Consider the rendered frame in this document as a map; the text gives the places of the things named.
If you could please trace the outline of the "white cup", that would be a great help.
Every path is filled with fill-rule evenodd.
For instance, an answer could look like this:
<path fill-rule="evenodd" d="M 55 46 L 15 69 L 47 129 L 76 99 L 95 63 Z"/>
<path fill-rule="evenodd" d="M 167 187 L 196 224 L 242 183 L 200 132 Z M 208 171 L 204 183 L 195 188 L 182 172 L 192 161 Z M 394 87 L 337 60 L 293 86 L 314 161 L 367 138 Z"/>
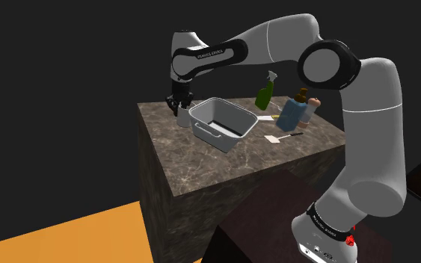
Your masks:
<path fill-rule="evenodd" d="M 177 108 L 176 124 L 182 128 L 191 127 L 191 119 L 187 108 L 179 104 Z"/>

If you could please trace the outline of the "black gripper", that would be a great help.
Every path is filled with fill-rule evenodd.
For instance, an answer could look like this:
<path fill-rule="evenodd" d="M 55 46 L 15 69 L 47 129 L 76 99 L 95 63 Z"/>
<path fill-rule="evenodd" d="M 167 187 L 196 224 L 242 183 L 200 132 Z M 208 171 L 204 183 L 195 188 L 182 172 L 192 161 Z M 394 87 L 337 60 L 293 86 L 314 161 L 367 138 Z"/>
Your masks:
<path fill-rule="evenodd" d="M 178 114 L 179 103 L 182 103 L 182 108 L 186 109 L 190 106 L 194 94 L 191 92 L 191 82 L 180 82 L 171 80 L 172 94 L 165 98 L 168 107 L 173 111 L 173 115 L 176 117 Z"/>

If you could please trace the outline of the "small white bottle, tan cap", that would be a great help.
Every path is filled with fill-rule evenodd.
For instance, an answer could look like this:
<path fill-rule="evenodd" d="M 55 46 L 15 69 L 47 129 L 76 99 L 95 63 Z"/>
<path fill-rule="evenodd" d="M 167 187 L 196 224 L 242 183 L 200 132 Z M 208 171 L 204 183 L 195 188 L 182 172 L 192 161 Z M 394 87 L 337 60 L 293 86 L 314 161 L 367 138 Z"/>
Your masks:
<path fill-rule="evenodd" d="M 306 110 L 298 122 L 298 127 L 302 129 L 305 129 L 306 127 L 308 127 L 313 113 L 316 111 L 316 109 L 320 105 L 321 105 L 321 101 L 318 98 L 308 99 Z"/>

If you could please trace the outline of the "grey plastic bin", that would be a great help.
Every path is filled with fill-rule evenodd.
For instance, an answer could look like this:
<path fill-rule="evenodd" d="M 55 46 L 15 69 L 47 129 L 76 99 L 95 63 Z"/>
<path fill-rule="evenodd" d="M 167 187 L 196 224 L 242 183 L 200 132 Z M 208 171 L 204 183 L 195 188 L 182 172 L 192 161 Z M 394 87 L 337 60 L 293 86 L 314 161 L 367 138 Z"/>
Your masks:
<path fill-rule="evenodd" d="M 256 114 L 218 97 L 195 105 L 188 113 L 194 136 L 225 153 L 258 123 Z"/>

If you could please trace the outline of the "green spray bottle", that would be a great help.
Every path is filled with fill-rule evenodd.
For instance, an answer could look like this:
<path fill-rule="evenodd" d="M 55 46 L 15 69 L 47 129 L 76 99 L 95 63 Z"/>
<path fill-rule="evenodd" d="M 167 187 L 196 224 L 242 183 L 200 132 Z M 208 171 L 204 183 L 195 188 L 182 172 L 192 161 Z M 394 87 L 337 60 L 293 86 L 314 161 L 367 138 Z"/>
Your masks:
<path fill-rule="evenodd" d="M 258 107 L 258 109 L 264 111 L 267 107 L 269 102 L 271 101 L 273 90 L 274 90 L 274 80 L 276 79 L 277 74 L 275 72 L 272 72 L 271 70 L 268 71 L 268 82 L 265 88 L 260 89 L 258 91 L 258 94 L 256 96 L 255 100 L 255 106 Z"/>

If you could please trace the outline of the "blue bottle with brown cap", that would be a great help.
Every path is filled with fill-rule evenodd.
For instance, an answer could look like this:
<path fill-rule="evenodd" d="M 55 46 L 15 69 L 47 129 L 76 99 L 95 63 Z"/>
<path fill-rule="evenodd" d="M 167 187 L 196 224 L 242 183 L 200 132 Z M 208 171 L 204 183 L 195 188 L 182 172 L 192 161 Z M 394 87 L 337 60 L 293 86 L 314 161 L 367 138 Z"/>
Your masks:
<path fill-rule="evenodd" d="M 286 101 L 276 122 L 276 126 L 283 132 L 295 130 L 307 108 L 307 91 L 307 88 L 301 88 L 298 94 Z"/>

